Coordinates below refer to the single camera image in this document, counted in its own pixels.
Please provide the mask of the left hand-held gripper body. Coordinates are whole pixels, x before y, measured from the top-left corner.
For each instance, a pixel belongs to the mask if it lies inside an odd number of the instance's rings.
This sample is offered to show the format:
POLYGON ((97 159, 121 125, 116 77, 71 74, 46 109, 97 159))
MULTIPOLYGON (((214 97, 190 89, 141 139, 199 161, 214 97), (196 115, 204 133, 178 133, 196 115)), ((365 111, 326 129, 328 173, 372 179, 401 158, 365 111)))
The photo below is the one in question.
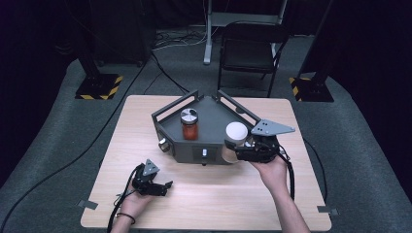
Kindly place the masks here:
POLYGON ((141 195, 157 196, 156 193, 162 189, 162 185, 154 183, 159 168, 150 160, 141 163, 134 169, 132 186, 141 195))

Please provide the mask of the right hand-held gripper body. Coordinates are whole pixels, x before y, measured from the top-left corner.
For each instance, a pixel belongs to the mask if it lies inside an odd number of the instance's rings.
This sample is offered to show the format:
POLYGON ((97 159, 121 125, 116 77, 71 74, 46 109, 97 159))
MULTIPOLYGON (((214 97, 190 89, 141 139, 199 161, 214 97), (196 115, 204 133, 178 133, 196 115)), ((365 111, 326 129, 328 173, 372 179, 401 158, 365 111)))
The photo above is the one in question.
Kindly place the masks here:
POLYGON ((284 161, 290 160, 285 149, 280 145, 277 136, 292 133, 295 129, 281 123, 262 119, 251 130, 251 139, 243 147, 236 146, 238 160, 268 163, 280 156, 284 161))

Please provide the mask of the white-lid jar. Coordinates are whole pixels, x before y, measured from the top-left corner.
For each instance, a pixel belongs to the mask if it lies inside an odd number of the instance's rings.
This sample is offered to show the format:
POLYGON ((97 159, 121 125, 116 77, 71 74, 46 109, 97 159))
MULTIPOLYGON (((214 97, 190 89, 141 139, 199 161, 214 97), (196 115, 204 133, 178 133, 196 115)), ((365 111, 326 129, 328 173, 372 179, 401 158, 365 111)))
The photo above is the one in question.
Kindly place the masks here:
POLYGON ((222 158, 224 161, 228 163, 236 163, 238 161, 235 151, 231 150, 226 143, 230 142, 235 146, 243 147, 247 136, 248 128, 242 122, 233 121, 226 126, 222 148, 222 158))

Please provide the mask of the black corner rack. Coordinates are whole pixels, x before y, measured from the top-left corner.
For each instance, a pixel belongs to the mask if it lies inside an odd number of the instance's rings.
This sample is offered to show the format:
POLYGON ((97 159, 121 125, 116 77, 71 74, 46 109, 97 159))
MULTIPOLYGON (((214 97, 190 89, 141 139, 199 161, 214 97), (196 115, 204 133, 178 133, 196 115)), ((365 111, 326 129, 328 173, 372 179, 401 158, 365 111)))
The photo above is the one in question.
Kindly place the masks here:
POLYGON ((159 147, 179 163, 203 166, 228 165, 222 158, 225 129, 234 121, 242 122, 247 132, 260 118, 230 96, 219 90, 216 96, 199 96, 198 91, 173 101, 152 114, 159 147), (186 140, 181 123, 181 112, 195 109, 198 114, 196 140, 186 140))

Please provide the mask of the silver-lid spice jar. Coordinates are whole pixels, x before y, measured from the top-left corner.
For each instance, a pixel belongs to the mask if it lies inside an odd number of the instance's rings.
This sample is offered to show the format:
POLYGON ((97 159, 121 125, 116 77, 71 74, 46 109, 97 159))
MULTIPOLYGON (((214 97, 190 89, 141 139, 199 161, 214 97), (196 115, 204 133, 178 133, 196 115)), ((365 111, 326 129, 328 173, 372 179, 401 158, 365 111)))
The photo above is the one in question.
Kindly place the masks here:
POLYGON ((185 140, 198 138, 198 114, 195 109, 186 108, 181 111, 181 124, 185 140))

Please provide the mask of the person's left hand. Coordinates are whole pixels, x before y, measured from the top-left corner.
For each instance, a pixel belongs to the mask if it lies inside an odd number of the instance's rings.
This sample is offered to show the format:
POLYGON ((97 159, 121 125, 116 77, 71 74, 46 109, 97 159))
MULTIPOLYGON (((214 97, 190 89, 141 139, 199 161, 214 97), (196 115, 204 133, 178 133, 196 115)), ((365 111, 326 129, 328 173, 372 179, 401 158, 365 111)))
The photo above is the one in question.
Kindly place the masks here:
POLYGON ((141 195, 132 185, 125 192, 120 206, 120 212, 134 218, 138 217, 155 198, 151 195, 141 195))

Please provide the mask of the person's right hand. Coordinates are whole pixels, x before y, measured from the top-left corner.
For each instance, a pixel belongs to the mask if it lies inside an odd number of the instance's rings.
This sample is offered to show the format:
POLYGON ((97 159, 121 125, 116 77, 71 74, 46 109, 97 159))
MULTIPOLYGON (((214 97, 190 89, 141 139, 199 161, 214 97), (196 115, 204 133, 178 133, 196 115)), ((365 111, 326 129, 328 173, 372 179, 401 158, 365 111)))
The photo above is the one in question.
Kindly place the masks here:
POLYGON ((262 182, 273 196, 289 195, 287 187, 287 165, 282 158, 277 156, 268 163, 252 162, 252 165, 258 170, 262 182))

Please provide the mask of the black wrist band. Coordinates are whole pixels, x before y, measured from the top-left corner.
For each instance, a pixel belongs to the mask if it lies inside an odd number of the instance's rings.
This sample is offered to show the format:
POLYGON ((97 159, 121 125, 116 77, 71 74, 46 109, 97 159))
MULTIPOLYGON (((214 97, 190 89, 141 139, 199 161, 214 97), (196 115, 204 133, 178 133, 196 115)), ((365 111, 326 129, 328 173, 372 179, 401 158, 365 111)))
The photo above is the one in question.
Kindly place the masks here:
POLYGON ((136 220, 133 216, 126 214, 126 213, 116 213, 115 217, 126 216, 131 219, 131 225, 135 224, 136 220))

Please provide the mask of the grey tape strip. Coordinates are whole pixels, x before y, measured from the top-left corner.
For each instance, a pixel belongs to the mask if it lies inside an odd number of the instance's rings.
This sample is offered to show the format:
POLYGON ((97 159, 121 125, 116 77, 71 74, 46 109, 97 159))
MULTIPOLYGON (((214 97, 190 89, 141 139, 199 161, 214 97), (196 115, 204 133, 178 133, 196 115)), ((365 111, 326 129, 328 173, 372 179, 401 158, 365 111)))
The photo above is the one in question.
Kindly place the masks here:
POLYGON ((330 216, 339 216, 339 212, 336 208, 331 208, 329 206, 317 206, 319 213, 329 214, 330 216))
POLYGON ((80 200, 77 205, 81 208, 95 210, 98 206, 97 203, 89 201, 89 200, 80 200))

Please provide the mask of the black stand with striped base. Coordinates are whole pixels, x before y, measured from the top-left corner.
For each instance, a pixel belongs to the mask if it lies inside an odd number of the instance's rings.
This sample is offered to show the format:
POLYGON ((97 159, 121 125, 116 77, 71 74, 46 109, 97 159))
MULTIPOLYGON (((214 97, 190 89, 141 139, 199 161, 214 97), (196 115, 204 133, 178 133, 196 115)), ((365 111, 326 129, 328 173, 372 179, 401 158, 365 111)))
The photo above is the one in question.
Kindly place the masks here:
POLYGON ((333 102, 327 86, 333 45, 326 37, 329 12, 334 0, 330 0, 308 53, 295 78, 290 78, 292 93, 300 102, 333 102))
POLYGON ((76 91, 77 99, 112 99, 119 89, 122 76, 119 74, 102 74, 95 65, 87 49, 79 50, 79 61, 86 77, 76 91))

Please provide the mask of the black folding chair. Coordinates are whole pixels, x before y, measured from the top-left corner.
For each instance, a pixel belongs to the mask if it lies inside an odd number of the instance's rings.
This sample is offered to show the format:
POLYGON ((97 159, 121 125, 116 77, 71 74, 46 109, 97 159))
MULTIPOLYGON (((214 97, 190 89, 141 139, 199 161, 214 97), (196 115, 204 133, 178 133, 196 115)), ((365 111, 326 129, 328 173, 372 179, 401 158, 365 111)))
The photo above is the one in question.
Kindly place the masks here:
POLYGON ((235 21, 222 33, 218 89, 223 87, 223 71, 261 74, 261 80, 270 74, 267 88, 269 97, 284 46, 290 34, 279 23, 235 21))

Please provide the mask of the white metal stand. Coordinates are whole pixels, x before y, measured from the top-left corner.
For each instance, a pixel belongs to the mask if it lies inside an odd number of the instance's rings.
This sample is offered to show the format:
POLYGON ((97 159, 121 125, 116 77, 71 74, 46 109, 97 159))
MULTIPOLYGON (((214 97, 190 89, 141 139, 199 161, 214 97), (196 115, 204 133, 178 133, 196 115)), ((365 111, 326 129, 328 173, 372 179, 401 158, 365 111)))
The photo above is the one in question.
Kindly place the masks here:
POLYGON ((206 44, 203 57, 203 64, 209 65, 211 63, 212 55, 212 28, 224 27, 234 21, 247 20, 265 23, 279 23, 283 22, 284 13, 289 0, 281 0, 280 10, 277 15, 259 15, 259 14, 243 14, 243 13, 222 13, 213 11, 213 0, 207 0, 206 8, 206 44))

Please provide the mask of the black cabinet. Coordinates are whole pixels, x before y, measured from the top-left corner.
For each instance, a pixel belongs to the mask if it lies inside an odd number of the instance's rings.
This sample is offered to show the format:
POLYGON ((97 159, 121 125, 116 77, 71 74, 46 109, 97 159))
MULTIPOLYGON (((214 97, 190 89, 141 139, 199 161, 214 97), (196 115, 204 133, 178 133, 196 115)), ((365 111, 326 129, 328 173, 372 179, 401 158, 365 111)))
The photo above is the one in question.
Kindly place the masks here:
POLYGON ((89 0, 94 59, 113 64, 145 64, 155 40, 151 0, 89 0))

